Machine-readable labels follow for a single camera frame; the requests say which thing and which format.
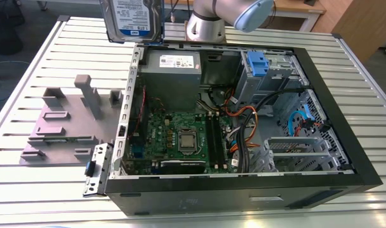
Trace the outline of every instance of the black cable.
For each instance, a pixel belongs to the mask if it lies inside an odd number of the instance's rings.
[[[167,20],[169,18],[169,15],[175,11],[175,6],[177,5],[177,3],[179,3],[179,0],[175,1],[175,4],[173,4],[173,6],[172,6],[171,10],[169,10],[169,13],[167,14],[164,20]]]
[[[189,13],[189,2],[188,2],[188,0],[187,0],[187,11],[188,11],[188,19],[189,19],[191,13]]]

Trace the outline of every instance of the connector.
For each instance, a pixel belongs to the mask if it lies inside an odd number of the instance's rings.
[[[307,118],[301,121],[300,123],[300,127],[305,128],[307,130],[311,129],[311,127],[313,126],[315,121],[311,120],[311,118]]]

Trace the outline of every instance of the aluminum extrusion table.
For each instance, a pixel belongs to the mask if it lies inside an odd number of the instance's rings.
[[[108,198],[81,198],[82,165],[18,166],[45,87],[80,94],[73,86],[77,74],[90,75],[98,94],[125,86],[133,43],[106,41],[102,19],[60,18],[66,21],[56,22],[0,112],[0,225],[89,227],[89,221],[104,220],[111,222],[104,227],[386,227],[386,95],[343,40],[329,34],[225,29],[228,43],[307,49],[382,186],[312,209],[127,218]],[[181,24],[167,24],[165,38],[183,40],[183,29]]]

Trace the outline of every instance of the hard drive label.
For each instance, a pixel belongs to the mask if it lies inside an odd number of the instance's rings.
[[[113,0],[116,24],[120,32],[144,36],[149,32],[149,10],[141,0]]]

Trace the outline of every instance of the western digital hard drive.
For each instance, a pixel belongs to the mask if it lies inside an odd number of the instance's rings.
[[[161,42],[161,0],[100,0],[100,5],[111,42]]]

